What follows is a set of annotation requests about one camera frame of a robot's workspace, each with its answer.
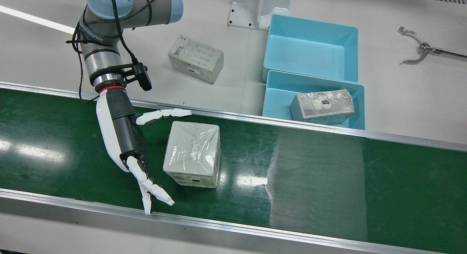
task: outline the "barcode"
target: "barcode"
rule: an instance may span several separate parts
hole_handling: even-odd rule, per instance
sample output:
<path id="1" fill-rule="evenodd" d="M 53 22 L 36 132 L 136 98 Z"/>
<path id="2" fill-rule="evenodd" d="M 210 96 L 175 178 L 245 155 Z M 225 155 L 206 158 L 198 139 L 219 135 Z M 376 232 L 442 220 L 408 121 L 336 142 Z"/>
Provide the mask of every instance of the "barcode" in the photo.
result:
<path id="1" fill-rule="evenodd" d="M 177 48 L 175 48 L 174 55 L 179 55 L 182 49 L 183 49 L 182 45 L 177 46 Z"/>

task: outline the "green conveyor belt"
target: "green conveyor belt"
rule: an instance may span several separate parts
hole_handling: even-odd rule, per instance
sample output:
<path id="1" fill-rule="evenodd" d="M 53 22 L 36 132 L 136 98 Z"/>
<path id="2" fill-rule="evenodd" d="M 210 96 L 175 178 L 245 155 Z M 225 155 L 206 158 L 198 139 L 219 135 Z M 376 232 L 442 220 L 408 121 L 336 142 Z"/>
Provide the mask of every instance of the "green conveyor belt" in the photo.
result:
<path id="1" fill-rule="evenodd" d="M 95 103 L 0 89 L 0 187 L 142 209 L 108 157 Z M 140 113 L 148 109 L 137 109 Z M 153 211 L 447 253 L 467 250 L 467 153 L 191 116 L 217 124 L 217 189 L 162 171 L 173 119 L 144 126 Z"/>

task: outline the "white floor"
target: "white floor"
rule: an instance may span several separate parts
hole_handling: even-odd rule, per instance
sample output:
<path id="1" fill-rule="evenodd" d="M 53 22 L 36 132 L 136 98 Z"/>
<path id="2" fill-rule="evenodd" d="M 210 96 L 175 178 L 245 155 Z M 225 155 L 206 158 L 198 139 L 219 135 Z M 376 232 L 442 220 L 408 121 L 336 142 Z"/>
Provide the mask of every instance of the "white floor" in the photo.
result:
<path id="1" fill-rule="evenodd" d="M 69 27 L 75 26 L 85 3 L 0 0 L 0 6 Z M 149 68 L 154 87 L 144 92 L 137 84 L 130 85 L 130 97 L 260 115 L 267 33 L 227 27 L 230 3 L 184 0 L 184 16 L 178 23 L 125 31 L 127 44 Z M 399 65 L 418 54 L 415 40 L 397 32 L 404 26 L 431 46 L 467 53 L 466 5 L 429 0 L 291 0 L 290 14 L 359 29 L 359 83 L 366 90 L 367 130 L 467 144 L 467 61 L 431 55 L 415 66 Z M 77 91 L 77 56 L 65 44 L 71 35 L 5 13 L 0 13 L 0 25 L 0 81 Z M 167 53 L 180 34 L 224 51 L 224 68 L 214 85 L 172 70 Z M 94 92 L 86 79 L 83 91 Z M 0 249 L 63 253 L 61 248 L 72 246 L 67 253 L 155 253 L 157 246 L 160 253 L 187 249 L 239 253 L 4 214 L 0 221 Z M 42 241 L 44 232 L 57 240 Z"/>

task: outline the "plastic wrap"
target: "plastic wrap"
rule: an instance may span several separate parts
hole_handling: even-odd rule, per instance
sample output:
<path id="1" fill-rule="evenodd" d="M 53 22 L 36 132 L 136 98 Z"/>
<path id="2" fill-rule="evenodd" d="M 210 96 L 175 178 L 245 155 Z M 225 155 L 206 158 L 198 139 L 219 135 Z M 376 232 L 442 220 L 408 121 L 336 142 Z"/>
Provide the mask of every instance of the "plastic wrap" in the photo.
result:
<path id="1" fill-rule="evenodd" d="M 346 89 L 298 94 L 290 105 L 295 121 L 314 124 L 340 124 L 354 111 L 352 96 Z"/>
<path id="2" fill-rule="evenodd" d="M 219 157 L 219 126 L 172 123 L 163 169 L 178 184 L 217 187 Z"/>

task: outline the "barcode label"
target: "barcode label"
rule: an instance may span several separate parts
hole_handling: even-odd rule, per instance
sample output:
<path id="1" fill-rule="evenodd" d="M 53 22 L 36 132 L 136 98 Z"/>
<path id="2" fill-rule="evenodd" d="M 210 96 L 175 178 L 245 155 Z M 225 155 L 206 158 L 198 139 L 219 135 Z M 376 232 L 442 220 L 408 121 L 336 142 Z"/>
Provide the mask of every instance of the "barcode label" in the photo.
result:
<path id="1" fill-rule="evenodd" d="M 179 55 L 180 52 L 182 51 L 183 49 L 183 45 L 177 45 L 177 47 L 175 47 L 174 51 L 172 52 L 172 54 L 174 55 Z"/>

